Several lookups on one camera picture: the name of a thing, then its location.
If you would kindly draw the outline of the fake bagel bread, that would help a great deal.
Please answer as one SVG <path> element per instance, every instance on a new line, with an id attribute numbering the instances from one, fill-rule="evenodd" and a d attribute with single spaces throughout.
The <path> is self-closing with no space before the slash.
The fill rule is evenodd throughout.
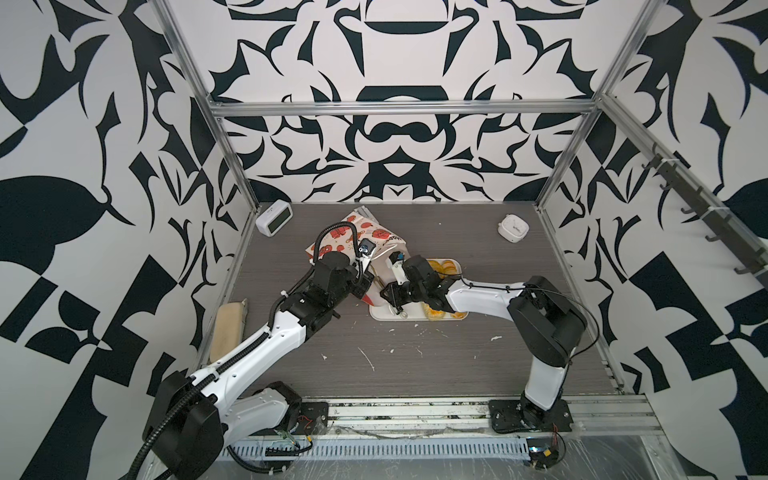
<path id="1" fill-rule="evenodd" d="M 429 260 L 428 263 L 435 272 L 439 274 L 442 274 L 444 272 L 443 266 L 440 262 L 436 260 Z"/>

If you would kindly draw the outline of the fake orange pastry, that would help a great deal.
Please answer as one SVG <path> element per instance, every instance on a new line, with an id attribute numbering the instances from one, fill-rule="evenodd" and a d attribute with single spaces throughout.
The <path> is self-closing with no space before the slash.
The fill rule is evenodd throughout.
<path id="1" fill-rule="evenodd" d="M 422 304 L 422 308 L 425 318 L 430 321 L 441 320 L 445 318 L 446 313 L 444 311 L 435 310 L 426 303 Z"/>

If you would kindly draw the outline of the long striped fake bread loaf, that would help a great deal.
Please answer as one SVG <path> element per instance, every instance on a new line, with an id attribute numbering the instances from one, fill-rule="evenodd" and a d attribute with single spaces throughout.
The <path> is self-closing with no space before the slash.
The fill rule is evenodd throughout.
<path id="1" fill-rule="evenodd" d="M 459 265 L 451 259 L 446 259 L 441 262 L 442 272 L 446 276 L 459 275 L 461 273 Z"/>

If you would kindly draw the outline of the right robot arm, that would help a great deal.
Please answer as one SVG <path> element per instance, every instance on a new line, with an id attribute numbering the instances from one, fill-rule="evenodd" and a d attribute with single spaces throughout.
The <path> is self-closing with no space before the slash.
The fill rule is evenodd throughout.
<path id="1" fill-rule="evenodd" d="M 518 400 L 488 402 L 491 429 L 498 434 L 570 432 L 573 416 L 562 390 L 577 347 L 587 330 L 579 308 L 542 276 L 497 284 L 440 273 L 421 256 L 390 256 L 396 280 L 382 297 L 396 312 L 423 303 L 444 313 L 477 313 L 512 322 L 533 356 Z"/>

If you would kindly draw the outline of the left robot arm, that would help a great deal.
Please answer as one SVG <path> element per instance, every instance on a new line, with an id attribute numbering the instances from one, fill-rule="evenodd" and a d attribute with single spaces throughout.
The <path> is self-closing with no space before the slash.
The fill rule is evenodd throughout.
<path id="1" fill-rule="evenodd" d="M 142 434 L 143 445 L 126 478 L 138 477 L 149 454 L 165 475 L 197 479 L 221 452 L 250 433 L 290 428 L 301 398 L 277 382 L 245 398 L 243 392 L 272 365 L 303 345 L 348 296 L 362 298 L 373 276 L 375 247 L 364 241 L 349 258 L 329 251 L 270 310 L 268 322 L 221 359 L 190 375 L 175 372 L 158 388 Z"/>

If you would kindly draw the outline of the white plastic tray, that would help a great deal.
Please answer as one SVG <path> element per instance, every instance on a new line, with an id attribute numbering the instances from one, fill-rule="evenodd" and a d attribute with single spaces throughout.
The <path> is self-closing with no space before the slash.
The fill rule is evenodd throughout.
<path id="1" fill-rule="evenodd" d="M 429 259 L 429 260 L 436 260 L 438 262 L 442 262 L 443 260 L 446 260 L 447 258 L 437 258 L 437 259 Z M 460 268 L 460 271 L 462 272 L 461 264 L 454 260 Z M 394 309 L 389 304 L 384 304 L 381 306 L 373 306 L 370 305 L 368 307 L 370 316 L 377 320 L 377 321 L 413 321 L 413 322 L 419 322 L 419 321 L 430 321 L 425 318 L 423 308 L 421 303 L 409 303 L 403 307 L 403 310 L 398 313 L 396 309 Z M 467 312 L 458 312 L 458 313 L 446 313 L 445 318 L 441 320 L 434 320 L 434 321 L 460 321 L 465 319 L 468 316 Z"/>

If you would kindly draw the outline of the beige foam pad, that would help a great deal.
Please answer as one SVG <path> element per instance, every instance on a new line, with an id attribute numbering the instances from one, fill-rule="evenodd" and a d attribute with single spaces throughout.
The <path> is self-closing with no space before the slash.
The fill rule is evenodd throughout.
<path id="1" fill-rule="evenodd" d="M 247 313 L 247 299 L 219 307 L 209 350 L 210 363 L 220 360 L 242 342 Z"/>

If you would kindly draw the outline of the white digital clock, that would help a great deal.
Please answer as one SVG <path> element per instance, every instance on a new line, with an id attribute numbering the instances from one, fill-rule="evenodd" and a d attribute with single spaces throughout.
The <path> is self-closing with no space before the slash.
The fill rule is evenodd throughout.
<path id="1" fill-rule="evenodd" d="M 256 219 L 259 233 L 266 237 L 275 236 L 293 218 L 293 208 L 289 202 L 276 200 Z"/>

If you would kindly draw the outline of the white round timer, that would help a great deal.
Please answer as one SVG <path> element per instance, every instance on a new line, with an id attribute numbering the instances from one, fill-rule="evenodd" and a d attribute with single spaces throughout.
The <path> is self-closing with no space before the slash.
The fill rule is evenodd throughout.
<path id="1" fill-rule="evenodd" d="M 498 223 L 497 231 L 510 243 L 519 243 L 530 232 L 530 225 L 521 217 L 508 214 Z"/>

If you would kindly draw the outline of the small circuit board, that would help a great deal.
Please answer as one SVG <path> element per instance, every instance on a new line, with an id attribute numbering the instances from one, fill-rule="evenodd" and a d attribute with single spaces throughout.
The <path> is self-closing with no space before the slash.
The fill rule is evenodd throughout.
<path id="1" fill-rule="evenodd" d="M 555 435 L 550 438 L 529 438 L 526 440 L 528 451 L 527 465 L 535 470 L 550 470 L 566 456 L 566 442 Z"/>

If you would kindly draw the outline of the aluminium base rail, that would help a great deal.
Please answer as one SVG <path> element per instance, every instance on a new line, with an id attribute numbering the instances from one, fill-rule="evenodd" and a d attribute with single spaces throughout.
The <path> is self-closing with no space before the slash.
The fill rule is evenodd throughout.
<path id="1" fill-rule="evenodd" d="M 221 460 L 276 464 L 294 460 L 504 459 L 527 461 L 526 440 L 660 437 L 663 429 L 641 396 L 581 395 L 570 407 L 570 432 L 498 434 L 486 397 L 308 398 L 290 428 L 250 433 L 225 448 Z"/>

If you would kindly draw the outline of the wall hook rail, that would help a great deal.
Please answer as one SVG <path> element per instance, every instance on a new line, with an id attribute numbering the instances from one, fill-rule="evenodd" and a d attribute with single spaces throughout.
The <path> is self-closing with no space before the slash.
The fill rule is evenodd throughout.
<path id="1" fill-rule="evenodd" d="M 750 275 L 767 289 L 767 245 L 680 159 L 664 152 L 656 142 L 651 154 L 643 170 L 661 177 L 661 203 L 673 192 L 684 204 L 681 213 L 707 226 L 710 234 L 705 239 L 721 243 L 740 262 L 734 273 Z"/>

